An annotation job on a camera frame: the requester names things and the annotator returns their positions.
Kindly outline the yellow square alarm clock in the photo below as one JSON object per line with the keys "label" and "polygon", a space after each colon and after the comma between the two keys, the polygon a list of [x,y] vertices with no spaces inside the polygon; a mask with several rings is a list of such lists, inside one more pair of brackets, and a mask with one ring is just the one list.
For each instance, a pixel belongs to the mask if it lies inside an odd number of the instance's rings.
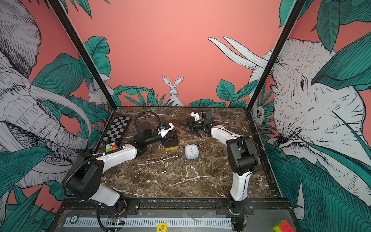
{"label": "yellow square alarm clock", "polygon": [[169,130],[166,135],[161,139],[161,143],[166,151],[177,150],[179,148],[179,140],[177,130]]}

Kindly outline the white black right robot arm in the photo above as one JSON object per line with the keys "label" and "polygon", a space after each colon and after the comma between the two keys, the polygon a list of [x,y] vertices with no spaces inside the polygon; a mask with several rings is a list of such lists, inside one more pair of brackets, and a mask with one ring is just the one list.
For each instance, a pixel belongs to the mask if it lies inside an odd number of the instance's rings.
{"label": "white black right robot arm", "polygon": [[201,137],[202,131],[226,146],[228,162],[233,171],[232,187],[226,207],[233,215],[243,212],[247,207],[249,180],[259,164],[253,142],[249,141],[248,136],[236,134],[216,123],[210,109],[192,112],[190,117],[179,124],[190,134]]}

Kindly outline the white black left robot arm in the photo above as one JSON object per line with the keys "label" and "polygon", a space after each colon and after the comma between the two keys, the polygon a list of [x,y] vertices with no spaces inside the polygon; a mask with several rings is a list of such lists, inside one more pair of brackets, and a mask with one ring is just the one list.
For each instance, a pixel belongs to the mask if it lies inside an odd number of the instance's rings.
{"label": "white black left robot arm", "polygon": [[62,196],[65,199],[92,201],[99,205],[111,207],[115,213],[125,212],[127,203],[122,193],[101,183],[103,173],[107,170],[134,160],[147,151],[147,146],[160,141],[173,129],[171,123],[160,125],[147,139],[138,134],[133,140],[117,149],[103,153],[81,155],[72,165],[62,182]]}

